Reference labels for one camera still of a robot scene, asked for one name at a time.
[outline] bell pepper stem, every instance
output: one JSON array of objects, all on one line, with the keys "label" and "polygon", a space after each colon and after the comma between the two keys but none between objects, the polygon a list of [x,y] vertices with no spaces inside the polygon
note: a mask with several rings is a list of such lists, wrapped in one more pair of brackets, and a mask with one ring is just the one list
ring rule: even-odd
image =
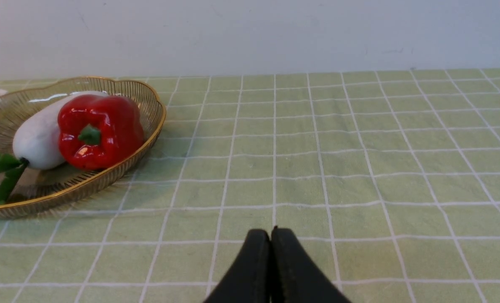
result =
[{"label": "bell pepper stem", "polygon": [[83,141],[88,145],[99,145],[100,144],[100,130],[91,124],[88,124],[82,129],[78,140]]}]

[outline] white eggplant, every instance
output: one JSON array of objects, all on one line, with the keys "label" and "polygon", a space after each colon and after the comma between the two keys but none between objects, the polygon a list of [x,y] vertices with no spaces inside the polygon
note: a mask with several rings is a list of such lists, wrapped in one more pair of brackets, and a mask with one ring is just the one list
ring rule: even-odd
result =
[{"label": "white eggplant", "polygon": [[69,101],[77,96],[93,94],[108,96],[104,92],[85,91],[71,94],[59,101],[46,106],[32,115],[16,131],[13,139],[13,153],[17,159],[29,161],[33,169],[52,169],[65,162],[59,152],[59,125],[57,118],[59,111]]}]

